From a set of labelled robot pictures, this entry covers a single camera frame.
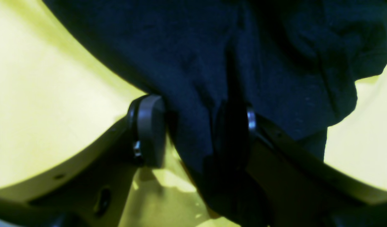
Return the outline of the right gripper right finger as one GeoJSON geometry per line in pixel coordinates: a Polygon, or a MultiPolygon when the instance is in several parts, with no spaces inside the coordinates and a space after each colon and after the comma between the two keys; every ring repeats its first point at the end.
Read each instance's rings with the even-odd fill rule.
{"type": "Polygon", "coordinates": [[[387,191],[318,160],[250,105],[223,102],[217,127],[222,170],[257,183],[269,226],[387,227],[387,191]]]}

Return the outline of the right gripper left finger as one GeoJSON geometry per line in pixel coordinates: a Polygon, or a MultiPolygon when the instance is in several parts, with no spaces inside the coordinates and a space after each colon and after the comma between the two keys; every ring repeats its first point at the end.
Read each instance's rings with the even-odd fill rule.
{"type": "Polygon", "coordinates": [[[0,189],[0,220],[23,227],[117,227],[134,174],[160,168],[165,151],[161,96],[135,99],[127,115],[84,150],[0,189]]]}

